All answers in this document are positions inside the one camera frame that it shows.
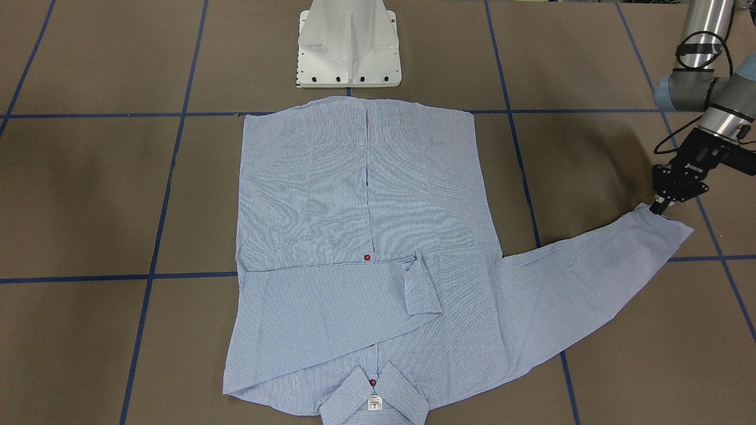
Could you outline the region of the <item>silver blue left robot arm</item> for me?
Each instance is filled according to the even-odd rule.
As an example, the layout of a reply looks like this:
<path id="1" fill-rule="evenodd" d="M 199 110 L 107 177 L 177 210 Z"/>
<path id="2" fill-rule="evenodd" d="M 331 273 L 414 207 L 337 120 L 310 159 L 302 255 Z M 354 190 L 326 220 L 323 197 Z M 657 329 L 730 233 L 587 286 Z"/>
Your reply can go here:
<path id="1" fill-rule="evenodd" d="M 754 176 L 755 153 L 747 149 L 755 118 L 754 56 L 739 67 L 732 62 L 728 40 L 736 8 L 734 1 L 691 1 L 673 70 L 654 89 L 661 111 L 700 113 L 670 150 L 672 159 L 651 170 L 656 215 L 706 193 L 705 178 L 719 165 Z"/>

